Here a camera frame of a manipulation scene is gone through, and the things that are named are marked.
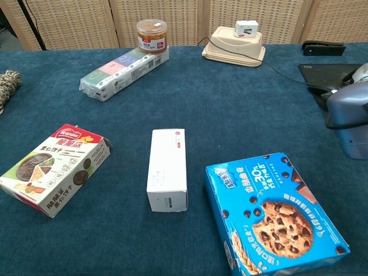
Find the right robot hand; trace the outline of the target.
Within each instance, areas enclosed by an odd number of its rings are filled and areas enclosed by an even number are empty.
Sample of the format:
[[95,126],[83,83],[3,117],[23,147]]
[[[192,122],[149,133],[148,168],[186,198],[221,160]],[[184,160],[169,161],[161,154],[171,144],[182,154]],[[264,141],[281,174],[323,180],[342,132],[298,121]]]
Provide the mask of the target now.
[[342,80],[343,87],[354,83],[367,82],[368,64],[361,65],[356,70],[349,72]]

